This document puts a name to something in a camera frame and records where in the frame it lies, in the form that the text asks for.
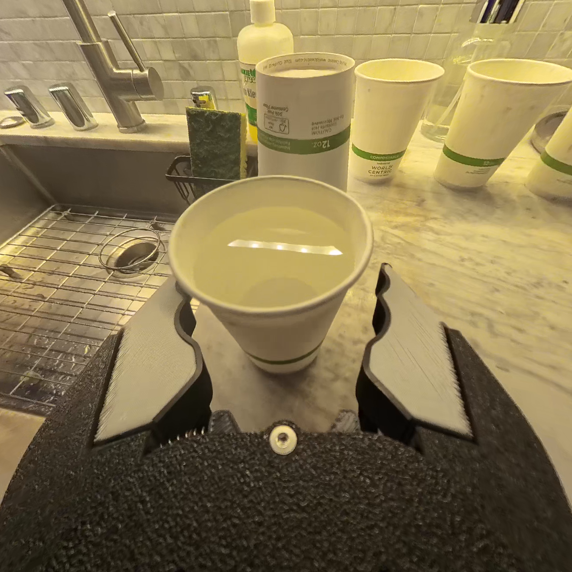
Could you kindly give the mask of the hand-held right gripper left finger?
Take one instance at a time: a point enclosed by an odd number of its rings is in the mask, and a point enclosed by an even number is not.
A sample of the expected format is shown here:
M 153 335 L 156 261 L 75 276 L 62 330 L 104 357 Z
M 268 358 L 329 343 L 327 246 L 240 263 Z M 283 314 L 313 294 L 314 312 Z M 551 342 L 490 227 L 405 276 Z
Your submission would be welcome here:
M 212 382 L 190 297 L 170 277 L 122 329 L 94 431 L 96 447 L 148 433 L 151 447 L 204 434 Z

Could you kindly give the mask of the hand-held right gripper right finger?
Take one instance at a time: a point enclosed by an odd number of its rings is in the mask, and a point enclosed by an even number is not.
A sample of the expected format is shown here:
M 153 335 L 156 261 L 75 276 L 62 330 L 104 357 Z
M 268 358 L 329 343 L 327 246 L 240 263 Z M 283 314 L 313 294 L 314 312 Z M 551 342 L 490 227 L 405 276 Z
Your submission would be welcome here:
M 356 382 L 360 427 L 410 444 L 417 429 L 473 440 L 447 327 L 389 263 Z

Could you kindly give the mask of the white paper cup green band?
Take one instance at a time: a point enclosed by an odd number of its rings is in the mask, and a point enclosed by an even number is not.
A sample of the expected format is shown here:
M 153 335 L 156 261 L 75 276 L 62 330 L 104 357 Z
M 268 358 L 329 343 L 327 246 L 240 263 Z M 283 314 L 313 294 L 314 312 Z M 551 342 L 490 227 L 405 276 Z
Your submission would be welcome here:
M 170 235 L 177 285 L 206 306 L 258 368 L 316 358 L 374 233 L 346 191 L 309 178 L 233 181 L 196 199 Z
M 434 177 L 452 189 L 484 186 L 549 105 L 571 69 L 527 59 L 470 64 Z
M 526 178 L 533 194 L 571 204 L 571 109 Z
M 364 62 L 355 68 L 349 171 L 369 184 L 389 182 L 444 75 L 440 65 L 405 58 Z

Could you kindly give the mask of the stack of paper cups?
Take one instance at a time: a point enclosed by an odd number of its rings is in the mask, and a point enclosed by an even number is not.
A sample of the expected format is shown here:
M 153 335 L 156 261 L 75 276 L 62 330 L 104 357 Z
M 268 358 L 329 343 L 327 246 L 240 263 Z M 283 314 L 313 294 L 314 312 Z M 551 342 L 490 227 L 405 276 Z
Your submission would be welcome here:
M 336 53 L 279 55 L 256 65 L 259 176 L 347 190 L 354 67 Z

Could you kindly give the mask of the metal sink drain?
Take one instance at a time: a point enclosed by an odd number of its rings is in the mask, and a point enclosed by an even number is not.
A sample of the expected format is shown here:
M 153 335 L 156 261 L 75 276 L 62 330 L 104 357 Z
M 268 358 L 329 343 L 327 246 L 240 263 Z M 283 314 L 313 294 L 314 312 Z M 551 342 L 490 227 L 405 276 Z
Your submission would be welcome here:
M 139 275 L 158 262 L 164 252 L 160 231 L 125 228 L 111 234 L 97 253 L 99 264 L 110 274 Z

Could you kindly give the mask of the green and yellow sponge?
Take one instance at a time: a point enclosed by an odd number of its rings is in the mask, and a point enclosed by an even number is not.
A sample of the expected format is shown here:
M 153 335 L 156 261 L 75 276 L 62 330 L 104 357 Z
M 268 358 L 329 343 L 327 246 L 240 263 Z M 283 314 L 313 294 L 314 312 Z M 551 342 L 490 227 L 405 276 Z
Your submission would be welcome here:
M 192 176 L 231 181 L 246 178 L 245 114 L 191 106 L 185 114 Z

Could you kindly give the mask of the round metal disc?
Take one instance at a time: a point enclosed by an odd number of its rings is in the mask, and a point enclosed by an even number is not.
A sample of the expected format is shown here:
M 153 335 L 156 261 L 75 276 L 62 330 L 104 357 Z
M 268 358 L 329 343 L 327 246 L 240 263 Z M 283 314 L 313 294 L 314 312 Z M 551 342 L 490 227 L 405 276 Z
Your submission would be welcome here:
M 559 108 L 548 113 L 535 124 L 530 135 L 530 144 L 538 154 L 545 150 L 546 145 L 561 125 L 568 111 L 569 108 Z

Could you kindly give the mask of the chrome counter cap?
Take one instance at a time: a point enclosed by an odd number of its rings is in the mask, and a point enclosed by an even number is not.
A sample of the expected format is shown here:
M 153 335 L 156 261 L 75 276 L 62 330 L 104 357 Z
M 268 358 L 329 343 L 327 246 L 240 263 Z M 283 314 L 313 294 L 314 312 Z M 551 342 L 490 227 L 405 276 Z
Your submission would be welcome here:
M 198 85 L 190 90 L 192 106 L 197 109 L 217 111 L 219 109 L 217 96 L 213 87 Z

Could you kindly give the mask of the brushed steel faucet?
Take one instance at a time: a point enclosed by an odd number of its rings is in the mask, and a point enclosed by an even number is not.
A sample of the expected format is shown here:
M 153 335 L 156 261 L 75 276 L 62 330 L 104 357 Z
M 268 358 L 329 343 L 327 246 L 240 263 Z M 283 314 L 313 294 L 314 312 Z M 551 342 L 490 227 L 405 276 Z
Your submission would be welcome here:
M 108 12 L 114 28 L 133 59 L 135 69 L 122 69 L 107 40 L 101 38 L 84 1 L 62 1 L 81 42 L 80 50 L 122 133 L 143 132 L 145 119 L 138 101 L 162 101 L 164 87 L 156 69 L 147 68 L 115 11 Z

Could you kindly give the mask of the dish soap pump bottle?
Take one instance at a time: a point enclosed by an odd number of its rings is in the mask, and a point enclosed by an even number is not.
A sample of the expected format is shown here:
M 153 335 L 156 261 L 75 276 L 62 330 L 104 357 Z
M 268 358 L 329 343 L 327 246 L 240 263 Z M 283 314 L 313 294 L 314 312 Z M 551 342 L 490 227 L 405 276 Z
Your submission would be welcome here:
M 274 1 L 250 1 L 251 24 L 238 34 L 240 81 L 246 107 L 248 134 L 257 142 L 256 65 L 264 59 L 293 53 L 290 29 L 276 21 Z

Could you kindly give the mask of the clear glass soap dispenser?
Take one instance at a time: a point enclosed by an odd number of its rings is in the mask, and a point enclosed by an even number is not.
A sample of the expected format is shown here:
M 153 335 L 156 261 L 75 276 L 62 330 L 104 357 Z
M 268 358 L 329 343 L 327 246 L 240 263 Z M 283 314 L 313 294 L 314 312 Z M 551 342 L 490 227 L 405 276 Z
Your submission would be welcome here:
M 470 18 L 447 48 L 444 75 L 427 106 L 420 131 L 428 139 L 444 142 L 458 106 L 468 66 L 504 58 L 523 1 L 477 1 Z

